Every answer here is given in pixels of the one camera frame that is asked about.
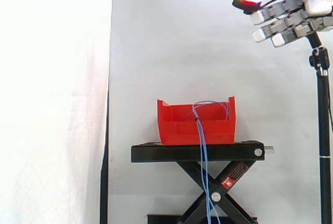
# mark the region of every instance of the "tripod stand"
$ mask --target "tripod stand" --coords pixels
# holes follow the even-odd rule
[[[332,224],[331,206],[331,169],[330,169],[330,140],[329,140],[329,109],[330,95],[328,82],[329,57],[328,51],[322,46],[318,34],[308,36],[313,49],[309,57],[310,65],[317,74],[318,92],[318,124],[319,124],[319,161],[321,185],[321,216],[322,224]]]

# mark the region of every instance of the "black lift table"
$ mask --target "black lift table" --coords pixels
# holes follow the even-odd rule
[[[265,160],[265,146],[258,141],[235,144],[208,145],[208,161],[229,161],[224,170],[214,179],[209,175],[210,198],[228,217],[220,217],[221,224],[255,224],[228,191],[256,161]],[[201,182],[200,146],[162,146],[160,143],[145,143],[132,146],[132,163],[176,162],[203,189]],[[206,194],[200,197],[182,216],[148,215],[148,224],[205,224]]]

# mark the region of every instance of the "red sticker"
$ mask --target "red sticker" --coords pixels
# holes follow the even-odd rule
[[[225,187],[226,190],[231,189],[248,169],[249,167],[245,163],[240,162],[234,168],[234,170],[222,181],[222,186]]]

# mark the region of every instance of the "red plastic bin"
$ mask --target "red plastic bin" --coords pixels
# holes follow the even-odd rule
[[[207,104],[196,108],[200,117],[206,144],[233,144],[236,131],[235,97],[219,104]],[[158,128],[162,145],[198,145],[200,143],[192,104],[170,106],[157,101]]]

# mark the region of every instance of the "robot finger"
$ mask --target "robot finger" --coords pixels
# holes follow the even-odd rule
[[[333,17],[322,17],[317,19],[308,19],[293,28],[289,28],[282,33],[275,34],[271,40],[275,47],[284,46],[290,42],[306,37],[316,31],[322,31],[333,27]]]
[[[254,25],[259,25],[281,15],[300,9],[302,6],[302,0],[283,0],[252,13],[251,20]]]
[[[282,33],[288,28],[296,27],[308,18],[306,11],[299,10],[285,16],[282,19],[276,20],[271,24],[265,25],[262,28],[252,33],[252,37],[256,42],[262,42],[265,39],[273,37],[277,33]]]

